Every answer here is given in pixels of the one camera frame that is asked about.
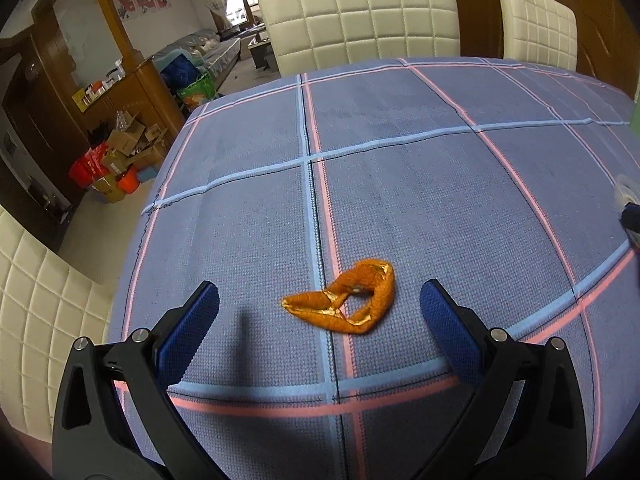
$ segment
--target red bag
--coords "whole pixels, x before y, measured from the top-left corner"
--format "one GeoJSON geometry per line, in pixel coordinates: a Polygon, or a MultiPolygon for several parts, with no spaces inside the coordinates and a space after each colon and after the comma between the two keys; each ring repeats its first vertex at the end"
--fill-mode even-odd
{"type": "Polygon", "coordinates": [[[71,168],[69,169],[69,178],[78,184],[78,186],[85,189],[89,187],[94,180],[92,179],[89,170],[82,163],[81,159],[82,157],[71,165],[71,168]]]}
{"type": "Polygon", "coordinates": [[[102,158],[107,149],[106,142],[99,144],[95,148],[90,148],[71,165],[68,173],[69,178],[84,189],[89,187],[94,180],[108,175],[109,170],[102,165],[102,158]]]}

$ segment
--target green bag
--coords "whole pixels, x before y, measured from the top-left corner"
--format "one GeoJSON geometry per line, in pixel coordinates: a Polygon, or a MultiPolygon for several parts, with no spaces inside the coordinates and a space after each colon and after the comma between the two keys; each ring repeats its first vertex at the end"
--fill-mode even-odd
{"type": "Polygon", "coordinates": [[[631,115],[631,129],[640,136],[640,98],[636,101],[636,108],[631,115]]]}
{"type": "Polygon", "coordinates": [[[178,90],[178,97],[186,105],[190,112],[198,106],[208,103],[216,98],[216,88],[210,73],[205,73],[186,88],[178,90]]]}

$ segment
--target table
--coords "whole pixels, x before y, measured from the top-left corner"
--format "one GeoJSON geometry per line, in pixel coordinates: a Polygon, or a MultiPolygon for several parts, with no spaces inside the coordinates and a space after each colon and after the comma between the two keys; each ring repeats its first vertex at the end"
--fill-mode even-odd
{"type": "Polygon", "coordinates": [[[254,58],[256,68],[264,68],[267,66],[266,56],[270,51],[271,40],[258,40],[258,35],[249,43],[249,52],[254,58]]]}
{"type": "Polygon", "coordinates": [[[210,102],[156,178],[111,338],[211,280],[220,314],[170,392],[226,474],[409,478],[471,394],[420,316],[438,278],[487,326],[565,339],[593,465],[640,401],[639,267],[612,182],[640,182],[632,107],[586,76],[478,58],[372,60],[210,102]],[[367,257],[396,271],[373,332],[280,307],[367,257]]]}

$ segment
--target blue gripper pad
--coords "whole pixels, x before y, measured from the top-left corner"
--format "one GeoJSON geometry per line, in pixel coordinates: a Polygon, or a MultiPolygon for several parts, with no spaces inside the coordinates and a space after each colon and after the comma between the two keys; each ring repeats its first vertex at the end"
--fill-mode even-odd
{"type": "Polygon", "coordinates": [[[156,378],[166,389],[177,384],[218,315],[220,297],[213,283],[207,283],[196,298],[190,298],[186,311],[156,354],[156,378]]]}
{"type": "Polygon", "coordinates": [[[460,381],[478,387],[482,383],[482,352],[436,285],[426,282],[420,290],[424,320],[460,381]]]}

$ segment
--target cream leather chair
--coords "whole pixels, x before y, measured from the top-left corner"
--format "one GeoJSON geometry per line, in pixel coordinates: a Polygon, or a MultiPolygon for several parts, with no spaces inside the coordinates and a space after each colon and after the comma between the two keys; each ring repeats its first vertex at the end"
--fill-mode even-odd
{"type": "Polygon", "coordinates": [[[459,56],[456,0],[258,0],[280,73],[459,56]]]}
{"type": "Polygon", "coordinates": [[[555,0],[500,0],[504,58],[575,71],[575,14],[555,0]]]}
{"type": "Polygon", "coordinates": [[[51,442],[71,345],[104,341],[112,301],[0,206],[0,406],[16,430],[51,442]]]}

